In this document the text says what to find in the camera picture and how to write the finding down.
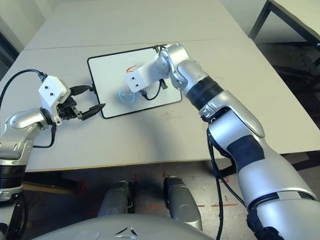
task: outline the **black cable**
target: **black cable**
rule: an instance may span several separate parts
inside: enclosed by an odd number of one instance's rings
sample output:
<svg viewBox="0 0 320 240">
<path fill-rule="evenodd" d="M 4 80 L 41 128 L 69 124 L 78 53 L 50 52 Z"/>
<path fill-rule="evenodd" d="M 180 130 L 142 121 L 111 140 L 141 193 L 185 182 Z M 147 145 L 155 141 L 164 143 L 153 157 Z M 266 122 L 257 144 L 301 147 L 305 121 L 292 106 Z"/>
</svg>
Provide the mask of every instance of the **black cable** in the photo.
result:
<svg viewBox="0 0 320 240">
<path fill-rule="evenodd" d="M 24 192 L 21 192 L 21 198 L 23 201 L 23 205 L 24 205 L 24 218 L 23 218 L 23 225 L 22 228 L 19 232 L 18 237 L 16 238 L 17 240 L 21 240 L 22 236 L 24 235 L 26 228 L 27 228 L 27 223 L 28 223 L 28 217 L 29 217 L 29 209 L 28 209 L 28 203 L 26 201 L 26 198 L 24 196 Z"/>
<path fill-rule="evenodd" d="M 19 75 L 24 74 L 24 73 L 29 73 L 29 72 L 33 72 L 33 73 L 37 73 L 38 77 L 40 78 L 41 82 L 43 83 L 43 81 L 46 79 L 46 77 L 48 76 L 47 74 L 45 74 L 44 72 L 41 72 L 37 69 L 24 69 L 22 71 L 17 72 L 15 75 L 13 75 L 5 84 L 1 95 L 0 95 L 0 110 L 1 110 L 1 106 L 2 106 L 2 102 L 4 100 L 6 91 L 9 87 L 9 85 L 12 83 L 12 81 Z M 48 146 L 38 146 L 38 145 L 34 145 L 34 148 L 39 148 L 39 149 L 47 149 L 50 148 L 54 142 L 55 142 L 55 138 L 56 138 L 56 131 L 57 131 L 57 126 L 55 124 L 52 125 L 51 127 L 51 143 Z"/>
<path fill-rule="evenodd" d="M 215 183 L 216 183 L 216 190 L 218 192 L 218 198 L 219 198 L 219 228 L 218 228 L 218 233 L 216 234 L 216 240 L 220 240 L 221 234 L 222 234 L 222 228 L 224 227 L 224 203 L 222 201 L 222 194 L 221 194 L 221 188 L 220 188 L 220 183 L 219 183 L 219 178 L 215 178 Z"/>
<path fill-rule="evenodd" d="M 217 166 L 217 163 L 215 161 L 214 150 L 213 150 L 212 144 L 209 140 L 209 136 L 207 138 L 207 143 L 208 143 L 209 153 L 210 153 L 211 162 L 212 162 L 212 172 L 215 177 L 216 190 L 217 190 L 218 198 L 219 198 L 219 218 L 220 218 L 220 220 L 219 220 L 218 233 L 216 234 L 216 240 L 220 240 L 220 237 L 222 234 L 222 229 L 224 226 L 224 203 L 222 200 L 221 188 L 220 188 L 220 183 L 219 183 L 221 173 L 220 173 L 218 166 Z"/>
<path fill-rule="evenodd" d="M 24 73 L 28 73 L 28 72 L 34 72 L 34 73 L 37 73 L 38 75 L 41 74 L 40 71 L 36 70 L 36 69 L 25 69 L 25 70 L 22 70 L 22 71 L 19 71 L 17 72 L 15 75 L 13 75 L 9 80 L 8 82 L 5 84 L 3 90 L 2 90 L 2 93 L 0 95 L 0 109 L 1 109 L 1 105 L 2 105 L 2 101 L 4 99 L 4 96 L 5 96 L 5 93 L 9 87 L 9 85 L 12 83 L 12 81 L 19 75 L 21 74 L 24 74 Z"/>
<path fill-rule="evenodd" d="M 53 123 L 52 127 L 51 127 L 51 142 L 50 142 L 50 144 L 47 145 L 47 146 L 34 145 L 33 148 L 36 148 L 36 149 L 48 149 L 48 148 L 50 148 L 55 143 L 56 132 L 57 132 L 57 125 L 55 123 Z"/>
<path fill-rule="evenodd" d="M 156 92 L 154 97 L 148 98 L 147 91 L 145 91 L 145 90 L 141 92 L 141 96 L 144 97 L 148 101 L 154 100 L 156 97 L 158 97 L 158 95 L 160 93 L 160 89 L 161 89 L 161 81 L 159 81 L 159 88 L 158 88 L 158 91 Z"/>
<path fill-rule="evenodd" d="M 229 184 L 226 182 L 226 180 L 221 177 L 221 181 L 225 185 L 225 187 L 232 193 L 232 195 L 243 205 L 246 206 L 245 201 L 238 195 L 236 192 L 229 186 Z"/>
<path fill-rule="evenodd" d="M 232 193 L 232 195 L 243 205 L 246 206 L 245 201 L 229 186 L 229 184 L 226 182 L 226 180 L 222 177 L 221 172 L 218 168 L 218 165 L 216 164 L 216 160 L 215 160 L 215 156 L 214 156 L 214 151 L 213 151 L 213 145 L 210 142 L 209 138 L 208 138 L 208 148 L 209 148 L 209 152 L 211 149 L 212 154 L 210 154 L 211 159 L 214 161 L 215 165 L 216 165 L 216 171 L 217 171 L 217 175 L 219 176 L 219 178 L 221 179 L 221 181 L 223 182 L 223 184 L 225 185 L 225 187 Z"/>
</svg>

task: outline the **gray floor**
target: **gray floor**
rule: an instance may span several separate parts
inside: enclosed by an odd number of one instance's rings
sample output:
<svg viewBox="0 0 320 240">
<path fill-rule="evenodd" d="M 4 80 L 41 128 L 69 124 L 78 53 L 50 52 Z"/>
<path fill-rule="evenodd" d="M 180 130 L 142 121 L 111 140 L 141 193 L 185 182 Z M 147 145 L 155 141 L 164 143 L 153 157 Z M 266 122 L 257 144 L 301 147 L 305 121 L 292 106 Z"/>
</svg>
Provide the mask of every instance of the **gray floor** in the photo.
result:
<svg viewBox="0 0 320 240">
<path fill-rule="evenodd" d="M 274 65 L 300 67 L 297 59 L 309 56 L 313 61 L 319 53 L 313 48 L 299 48 L 292 46 L 260 45 L 261 51 Z M 316 116 L 319 107 L 317 95 L 297 95 L 301 104 L 308 112 Z M 285 156 L 292 163 L 308 159 L 305 153 L 293 153 Z M 228 166 L 228 160 L 219 160 L 221 168 Z M 320 166 L 299 171 L 299 174 L 320 196 Z M 84 181 L 85 191 L 79 195 L 60 195 L 43 192 L 27 192 L 29 202 L 29 224 L 23 239 L 32 239 L 52 230 L 67 226 L 97 215 L 101 201 L 108 187 L 112 183 L 126 180 L 137 182 L 136 185 L 136 213 L 152 214 L 169 217 L 163 198 L 163 180 L 165 175 L 183 178 L 189 187 L 199 207 L 203 231 L 213 238 L 219 226 L 219 208 L 217 187 L 211 173 L 209 161 L 158 163 L 148 165 L 109 167 L 99 169 L 83 169 L 65 171 L 63 177 Z M 240 194 L 237 176 L 226 178 L 231 187 Z M 221 239 L 255 239 L 246 225 L 246 209 L 221 185 L 224 207 L 224 226 Z"/>
</svg>

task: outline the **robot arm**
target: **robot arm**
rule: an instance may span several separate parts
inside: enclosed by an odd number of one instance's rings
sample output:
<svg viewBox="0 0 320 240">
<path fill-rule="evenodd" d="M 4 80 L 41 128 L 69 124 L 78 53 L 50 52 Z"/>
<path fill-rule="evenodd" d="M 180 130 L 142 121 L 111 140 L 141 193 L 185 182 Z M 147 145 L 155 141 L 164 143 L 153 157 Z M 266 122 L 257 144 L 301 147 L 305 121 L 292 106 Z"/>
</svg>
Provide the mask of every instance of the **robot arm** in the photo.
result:
<svg viewBox="0 0 320 240">
<path fill-rule="evenodd" d="M 247 223 L 258 239 L 317 239 L 320 203 L 304 180 L 265 141 L 259 121 L 223 90 L 180 44 L 162 49 L 150 63 L 126 76 L 132 92 L 170 78 L 208 122 L 212 145 L 236 163 L 248 210 Z"/>
<path fill-rule="evenodd" d="M 39 147 L 33 146 L 38 134 L 49 125 L 52 125 L 51 133 L 55 134 L 63 120 L 85 120 L 105 106 L 98 104 L 86 112 L 77 110 L 77 103 L 71 96 L 90 88 L 84 85 L 68 88 L 57 77 L 47 76 L 38 90 L 42 107 L 17 112 L 5 121 L 0 137 L 0 240 L 18 236 L 23 206 L 22 180 L 33 147 Z"/>
</svg>

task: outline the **table leg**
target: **table leg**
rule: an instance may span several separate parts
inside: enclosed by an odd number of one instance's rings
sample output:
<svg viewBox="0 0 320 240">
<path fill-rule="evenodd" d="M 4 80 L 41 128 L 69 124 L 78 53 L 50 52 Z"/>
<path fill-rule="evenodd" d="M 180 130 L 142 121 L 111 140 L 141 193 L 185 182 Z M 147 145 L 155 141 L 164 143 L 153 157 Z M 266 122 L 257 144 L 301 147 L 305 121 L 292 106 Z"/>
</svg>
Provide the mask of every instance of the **table leg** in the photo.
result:
<svg viewBox="0 0 320 240">
<path fill-rule="evenodd" d="M 263 26 L 263 24 L 265 23 L 267 17 L 269 16 L 270 13 L 270 1 L 266 1 L 266 3 L 264 4 L 262 11 L 260 12 L 258 18 L 256 19 L 248 37 L 251 38 L 253 41 L 255 41 L 261 27 Z"/>
</svg>

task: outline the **blue circle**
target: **blue circle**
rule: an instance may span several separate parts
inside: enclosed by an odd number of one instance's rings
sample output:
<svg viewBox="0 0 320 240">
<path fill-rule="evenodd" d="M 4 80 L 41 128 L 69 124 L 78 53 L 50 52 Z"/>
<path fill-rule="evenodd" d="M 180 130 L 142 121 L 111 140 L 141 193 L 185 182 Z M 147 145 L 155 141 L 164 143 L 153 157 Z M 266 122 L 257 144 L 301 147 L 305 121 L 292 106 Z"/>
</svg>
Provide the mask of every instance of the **blue circle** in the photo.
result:
<svg viewBox="0 0 320 240">
<path fill-rule="evenodd" d="M 119 98 L 121 100 L 121 102 L 125 103 L 125 104 L 132 104 L 135 100 L 136 100 L 136 93 L 135 92 L 131 92 L 131 91 L 128 91 L 129 93 L 122 93 L 122 90 L 119 91 Z M 127 99 L 124 99 L 123 95 L 125 96 L 132 96 L 132 99 L 131 100 L 127 100 Z"/>
</svg>

